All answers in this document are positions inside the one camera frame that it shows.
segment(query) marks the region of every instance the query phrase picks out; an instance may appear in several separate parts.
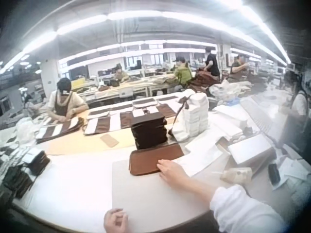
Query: brown apron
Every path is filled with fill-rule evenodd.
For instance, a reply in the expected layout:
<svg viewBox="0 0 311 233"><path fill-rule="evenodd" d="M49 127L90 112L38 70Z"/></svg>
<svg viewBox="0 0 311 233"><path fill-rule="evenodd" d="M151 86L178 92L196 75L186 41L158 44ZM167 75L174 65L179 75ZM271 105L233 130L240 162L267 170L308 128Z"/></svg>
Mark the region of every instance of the brown apron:
<svg viewBox="0 0 311 233"><path fill-rule="evenodd" d="M69 95L69 99L68 99L67 104L66 104L65 106L59 106L59 105L57 104L58 93L56 93L55 103L54 103L54 109L55 109L57 115L59 115L59 116L64 116L64 117L67 115L68 105L69 105L71 96L72 96L72 92L71 92L70 95Z"/></svg>

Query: tan leather piece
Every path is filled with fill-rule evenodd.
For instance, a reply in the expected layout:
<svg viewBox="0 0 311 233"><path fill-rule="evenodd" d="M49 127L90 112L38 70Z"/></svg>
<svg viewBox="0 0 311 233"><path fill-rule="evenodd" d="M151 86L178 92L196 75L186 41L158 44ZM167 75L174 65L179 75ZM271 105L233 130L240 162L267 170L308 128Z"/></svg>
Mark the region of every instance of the tan leather piece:
<svg viewBox="0 0 311 233"><path fill-rule="evenodd" d="M130 155L129 170L134 176L155 173L159 171L156 165L160 159L174 160L183 155L184 153L177 143L135 150Z"/></svg>

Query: plastic bag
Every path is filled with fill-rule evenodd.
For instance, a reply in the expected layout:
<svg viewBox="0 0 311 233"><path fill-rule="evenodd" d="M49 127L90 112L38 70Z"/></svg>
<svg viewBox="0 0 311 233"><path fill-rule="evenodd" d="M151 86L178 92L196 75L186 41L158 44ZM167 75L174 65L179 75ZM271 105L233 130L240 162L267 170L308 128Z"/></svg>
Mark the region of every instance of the plastic bag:
<svg viewBox="0 0 311 233"><path fill-rule="evenodd" d="M228 101L239 96L241 93L241 86L238 83L229 83L227 80L223 80L221 84L214 84L209 87L209 92L217 101Z"/></svg>
<svg viewBox="0 0 311 233"><path fill-rule="evenodd" d="M40 128L39 125L33 124L30 117L22 118L16 124L17 140L20 144L26 144L35 139L35 132Z"/></svg>

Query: white shirt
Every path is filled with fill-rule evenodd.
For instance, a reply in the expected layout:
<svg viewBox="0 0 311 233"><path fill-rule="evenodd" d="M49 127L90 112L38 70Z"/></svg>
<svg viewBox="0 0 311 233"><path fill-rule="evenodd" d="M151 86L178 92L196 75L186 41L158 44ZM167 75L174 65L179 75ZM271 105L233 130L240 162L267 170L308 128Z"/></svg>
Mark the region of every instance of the white shirt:
<svg viewBox="0 0 311 233"><path fill-rule="evenodd" d="M50 95L50 99L49 99L49 103L48 103L48 108L53 111L54 110L54 106L55 106L55 99L56 99L56 93L58 94L57 96L57 104L59 106L65 106L68 102L68 98L69 96L67 97L67 99L63 102L63 103L60 103L60 94L58 91L53 91ZM74 108L77 108L77 107L80 107L81 105L83 105L85 102L84 100L75 92L72 93L72 96L71 96L71 99L69 101L69 104L68 104L68 109L67 111L70 111L71 109L74 109Z"/></svg>
<svg viewBox="0 0 311 233"><path fill-rule="evenodd" d="M292 105L292 110L297 112L300 116L307 115L307 100L303 91L299 91L295 97Z"/></svg>
<svg viewBox="0 0 311 233"><path fill-rule="evenodd" d="M219 187L210 202L210 209L227 233L282 233L286 224L271 206L250 198L239 186Z"/></svg>

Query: glue bottle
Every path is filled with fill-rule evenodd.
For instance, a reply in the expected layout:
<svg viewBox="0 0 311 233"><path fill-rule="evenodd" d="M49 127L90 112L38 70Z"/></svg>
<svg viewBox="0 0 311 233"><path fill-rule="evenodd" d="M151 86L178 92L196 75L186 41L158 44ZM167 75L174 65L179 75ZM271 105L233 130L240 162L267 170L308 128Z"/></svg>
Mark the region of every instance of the glue bottle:
<svg viewBox="0 0 311 233"><path fill-rule="evenodd" d="M248 184L252 180L253 171L250 167L230 168L223 171L220 179L228 183Z"/></svg>

